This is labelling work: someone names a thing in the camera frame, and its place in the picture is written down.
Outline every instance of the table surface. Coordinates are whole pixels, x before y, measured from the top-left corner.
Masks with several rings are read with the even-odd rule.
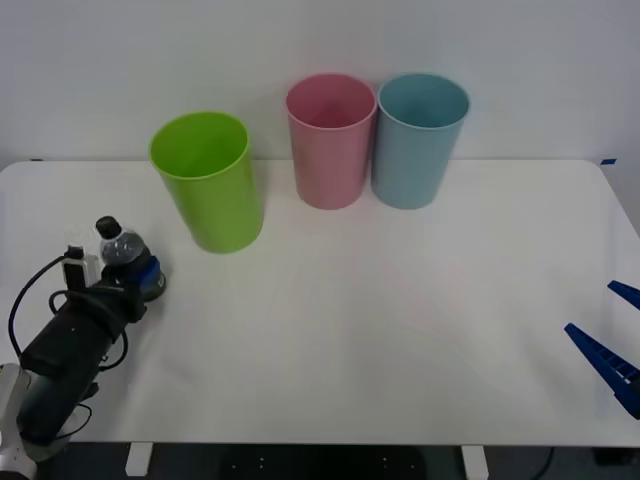
[[[640,285],[640,241],[598,167],[453,161],[417,211],[368,190],[316,210],[291,161],[255,171],[264,227],[228,255],[195,245],[146,162],[0,174],[6,316],[67,244],[97,251],[102,215],[135,228],[168,277],[74,440],[640,446],[640,425],[563,332],[573,321],[640,364],[640,312],[606,289]],[[25,298],[23,346],[62,286],[58,269]]]

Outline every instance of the water bottle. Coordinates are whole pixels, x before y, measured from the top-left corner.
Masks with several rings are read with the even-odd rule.
[[[160,262],[151,255],[142,237],[133,230],[123,229],[113,217],[100,218],[96,230],[102,237],[103,279],[137,285],[145,302],[158,298],[166,288],[166,279]]]

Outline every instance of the plastic cup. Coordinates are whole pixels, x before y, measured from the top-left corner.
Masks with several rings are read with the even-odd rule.
[[[424,207],[442,182],[469,97],[446,78],[413,73],[385,83],[378,103],[373,191],[391,207]]]
[[[177,118],[155,135],[150,156],[202,248],[233,252],[257,238],[262,207],[242,122],[220,112]]]
[[[333,210],[355,202],[364,187],[376,96],[366,83],[325,73],[287,95],[298,195]]]

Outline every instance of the cup rim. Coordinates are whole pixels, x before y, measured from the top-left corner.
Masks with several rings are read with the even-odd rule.
[[[312,78],[329,77],[329,76],[331,76],[331,77],[345,77],[345,78],[349,78],[350,80],[355,80],[357,83],[359,83],[360,85],[363,85],[364,87],[367,88],[367,90],[369,90],[369,93],[371,93],[371,97],[373,98],[373,107],[371,108],[371,111],[362,120],[358,120],[355,123],[351,123],[349,125],[345,125],[344,127],[317,127],[315,125],[311,125],[310,123],[303,122],[298,117],[296,117],[293,113],[291,113],[291,110],[289,109],[289,95],[291,94],[291,91],[294,88],[296,88],[302,82],[306,82],[307,80],[311,80]],[[314,129],[314,130],[331,132],[331,131],[347,130],[349,128],[356,127],[358,125],[361,125],[361,124],[369,121],[375,115],[376,111],[378,110],[378,96],[376,95],[375,90],[373,88],[371,88],[371,85],[369,85],[364,80],[359,79],[358,77],[354,77],[353,75],[349,75],[347,73],[323,72],[323,73],[315,73],[313,75],[309,75],[308,77],[304,77],[304,78],[298,80],[295,84],[293,84],[291,86],[291,88],[289,88],[289,90],[287,91],[287,96],[286,96],[286,98],[284,100],[284,105],[287,108],[287,115],[289,116],[289,118],[295,120],[296,123],[298,123],[300,125],[304,125],[305,127],[308,127],[308,128]]]
[[[384,90],[384,88],[386,86],[388,86],[391,82],[398,80],[402,77],[410,77],[410,76],[414,76],[414,75],[419,75],[422,77],[435,77],[435,78],[440,78],[442,80],[446,80],[447,82],[451,83],[454,87],[458,88],[462,94],[464,95],[465,99],[467,100],[467,109],[464,112],[464,115],[462,115],[458,120],[456,120],[453,123],[448,123],[447,125],[442,125],[440,127],[420,127],[418,125],[412,125],[410,123],[407,122],[403,122],[402,120],[399,120],[398,118],[396,118],[395,116],[391,115],[382,105],[382,101],[380,100],[380,96],[382,95],[382,90]],[[427,73],[427,72],[407,72],[407,73],[401,73],[400,75],[395,75],[394,77],[391,77],[389,80],[385,81],[380,88],[378,89],[378,95],[377,95],[377,101],[378,101],[378,106],[380,107],[380,111],[382,111],[382,113],[384,113],[388,118],[390,118],[391,120],[393,120],[394,122],[403,125],[405,127],[409,127],[409,128],[413,128],[415,130],[427,130],[427,131],[433,131],[433,130],[443,130],[445,128],[451,128],[454,125],[457,125],[459,123],[462,123],[464,121],[465,118],[467,118],[467,115],[469,115],[469,110],[471,110],[471,99],[469,98],[469,94],[467,93],[467,91],[462,88],[457,82],[454,82],[453,80],[451,80],[450,78],[447,78],[443,75],[438,75],[437,73]]]
[[[182,120],[184,120],[185,118],[189,118],[189,117],[197,117],[197,116],[218,116],[218,117],[226,117],[228,119],[233,120],[234,122],[237,122],[242,129],[244,130],[245,135],[247,136],[247,141],[245,143],[244,146],[244,150],[242,151],[242,153],[240,155],[238,155],[238,158],[236,158],[233,162],[231,162],[229,165],[227,165],[226,167],[224,167],[222,170],[218,170],[216,172],[213,173],[209,173],[207,175],[201,175],[199,177],[182,177],[180,175],[174,175],[173,173],[169,173],[167,171],[165,171],[164,169],[160,168],[155,160],[153,159],[153,155],[151,154],[151,151],[153,150],[153,144],[155,143],[155,141],[157,140],[158,136],[163,133],[167,128],[169,128],[170,126],[174,125],[177,122],[180,122]],[[154,166],[154,168],[162,175],[165,175],[169,178],[173,178],[176,180],[184,180],[184,181],[198,181],[198,180],[206,180],[209,178],[213,178],[216,177],[218,175],[222,175],[223,173],[227,172],[228,170],[232,169],[235,165],[237,165],[248,153],[249,153],[249,146],[251,145],[251,137],[249,136],[249,131],[247,130],[247,127],[244,125],[244,123],[242,123],[240,121],[240,119],[238,119],[237,117],[234,117],[233,115],[226,113],[226,112],[220,112],[220,111],[216,111],[216,110],[203,110],[200,112],[191,112],[191,113],[187,113],[185,115],[180,115],[179,117],[174,118],[173,120],[169,121],[168,123],[166,123],[165,125],[162,126],[162,128],[160,128],[160,130],[158,130],[153,137],[151,138],[151,142],[149,142],[149,159],[151,160],[151,164]]]

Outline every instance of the bottle cap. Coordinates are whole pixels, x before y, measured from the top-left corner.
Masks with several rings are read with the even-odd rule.
[[[102,217],[96,222],[96,230],[105,240],[116,238],[122,232],[122,227],[113,217]]]

